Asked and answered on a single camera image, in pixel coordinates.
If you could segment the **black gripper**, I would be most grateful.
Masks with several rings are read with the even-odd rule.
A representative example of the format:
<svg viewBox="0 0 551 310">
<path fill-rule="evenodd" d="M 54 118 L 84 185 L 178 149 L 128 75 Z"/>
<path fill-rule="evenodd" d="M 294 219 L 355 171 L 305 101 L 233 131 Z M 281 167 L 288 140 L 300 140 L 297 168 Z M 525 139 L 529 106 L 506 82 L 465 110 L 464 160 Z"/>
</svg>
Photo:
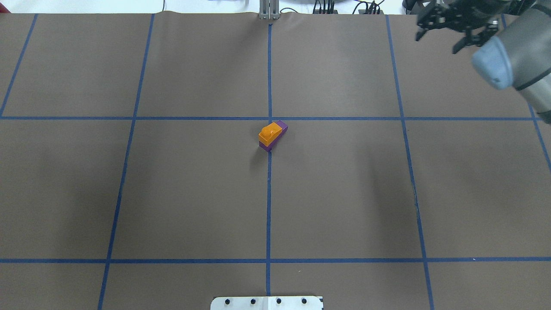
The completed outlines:
<svg viewBox="0 0 551 310">
<path fill-rule="evenodd" d="M 507 9 L 511 0 L 446 0 L 448 28 L 463 33 L 464 37 L 452 47 L 457 54 L 465 47 L 482 47 L 499 30 L 498 14 Z M 482 29 L 474 34 L 475 29 Z"/>
</svg>

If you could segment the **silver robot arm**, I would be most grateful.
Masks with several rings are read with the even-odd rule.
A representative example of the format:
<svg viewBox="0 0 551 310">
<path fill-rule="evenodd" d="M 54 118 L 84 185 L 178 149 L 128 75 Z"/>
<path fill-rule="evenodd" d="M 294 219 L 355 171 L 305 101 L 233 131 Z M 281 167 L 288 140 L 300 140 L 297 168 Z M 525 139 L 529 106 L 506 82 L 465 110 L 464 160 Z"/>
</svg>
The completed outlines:
<svg viewBox="0 0 551 310">
<path fill-rule="evenodd" d="M 550 2 L 535 0 L 472 56 L 478 74 L 498 90 L 514 88 L 550 124 Z"/>
</svg>

